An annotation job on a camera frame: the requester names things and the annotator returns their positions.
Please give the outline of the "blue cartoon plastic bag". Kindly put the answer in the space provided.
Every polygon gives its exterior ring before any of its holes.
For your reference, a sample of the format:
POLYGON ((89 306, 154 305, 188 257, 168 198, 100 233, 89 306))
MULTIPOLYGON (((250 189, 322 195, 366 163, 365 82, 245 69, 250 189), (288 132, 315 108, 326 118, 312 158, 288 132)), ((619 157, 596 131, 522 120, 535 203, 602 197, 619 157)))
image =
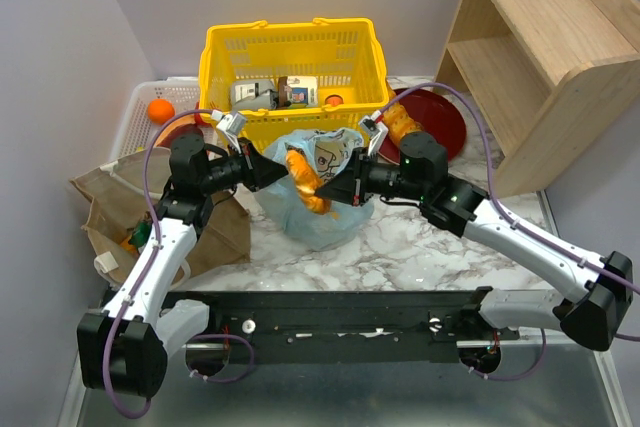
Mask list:
POLYGON ((323 199, 315 191, 340 173, 363 145, 363 136, 349 128, 295 130, 279 137, 264 156, 284 165, 286 175, 258 191, 257 202, 287 236, 314 251, 350 242, 372 217, 374 205, 354 207, 323 199))

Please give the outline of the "brown jute tote bag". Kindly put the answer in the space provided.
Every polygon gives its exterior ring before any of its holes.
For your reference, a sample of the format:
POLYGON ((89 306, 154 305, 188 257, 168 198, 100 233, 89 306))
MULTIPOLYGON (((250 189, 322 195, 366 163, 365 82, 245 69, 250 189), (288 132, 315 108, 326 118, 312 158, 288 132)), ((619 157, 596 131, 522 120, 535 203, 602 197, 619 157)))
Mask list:
MULTIPOLYGON (((130 237, 136 224, 145 218, 143 161, 145 153, 121 157, 71 180, 90 202, 90 212, 82 229, 94 249, 94 269, 109 284, 120 287, 139 255, 132 256, 120 243, 130 237)), ((179 268, 171 286, 178 289, 186 281, 214 268, 250 260, 250 216, 225 192, 213 196, 216 207, 194 249, 179 268)))

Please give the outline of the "orange yellow snack bag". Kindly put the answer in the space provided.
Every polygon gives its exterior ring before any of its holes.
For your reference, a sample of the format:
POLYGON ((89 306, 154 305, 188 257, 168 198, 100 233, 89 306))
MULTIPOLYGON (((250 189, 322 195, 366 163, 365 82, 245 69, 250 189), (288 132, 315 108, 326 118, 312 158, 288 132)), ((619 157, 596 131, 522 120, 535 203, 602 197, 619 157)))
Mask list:
POLYGON ((134 257, 137 257, 139 255, 138 249, 136 248, 135 245, 130 243, 131 237, 127 237, 125 238, 121 243, 120 246, 129 254, 131 254, 134 257))

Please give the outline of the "green snack bag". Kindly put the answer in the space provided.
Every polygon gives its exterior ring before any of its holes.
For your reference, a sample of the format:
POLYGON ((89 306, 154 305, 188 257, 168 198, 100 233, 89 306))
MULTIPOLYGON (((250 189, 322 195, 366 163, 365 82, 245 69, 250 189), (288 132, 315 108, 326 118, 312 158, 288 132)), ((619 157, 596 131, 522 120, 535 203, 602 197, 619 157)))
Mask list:
POLYGON ((140 220, 132 231, 130 243, 137 249, 143 247, 150 237, 152 227, 151 220, 140 220))

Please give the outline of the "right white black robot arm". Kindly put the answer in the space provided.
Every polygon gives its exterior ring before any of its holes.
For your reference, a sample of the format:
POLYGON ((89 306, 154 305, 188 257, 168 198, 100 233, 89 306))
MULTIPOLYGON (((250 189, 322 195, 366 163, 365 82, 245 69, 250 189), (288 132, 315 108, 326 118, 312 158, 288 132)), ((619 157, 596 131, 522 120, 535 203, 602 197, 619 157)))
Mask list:
POLYGON ((399 151, 392 166, 355 149, 316 196, 351 206, 374 195, 414 204, 432 226, 489 247, 549 284, 543 291, 490 290, 478 307, 487 325, 558 330, 590 350, 610 348, 633 300, 630 258, 577 247, 506 211, 450 174, 446 149, 425 132, 405 136, 399 151))

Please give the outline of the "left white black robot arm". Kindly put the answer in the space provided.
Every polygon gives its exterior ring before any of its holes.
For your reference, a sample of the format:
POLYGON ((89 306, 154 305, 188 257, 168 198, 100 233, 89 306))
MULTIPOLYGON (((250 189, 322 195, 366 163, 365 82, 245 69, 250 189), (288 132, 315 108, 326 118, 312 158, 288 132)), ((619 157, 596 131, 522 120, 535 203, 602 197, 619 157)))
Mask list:
POLYGON ((150 211, 152 231, 117 294, 77 327, 86 387, 150 399, 165 378, 169 359, 209 324, 208 305, 182 300, 161 312, 171 284, 196 246, 214 209, 213 194, 238 185, 256 192, 287 176, 286 167, 261 155, 246 138, 216 159, 195 133, 171 144, 170 177, 150 211))

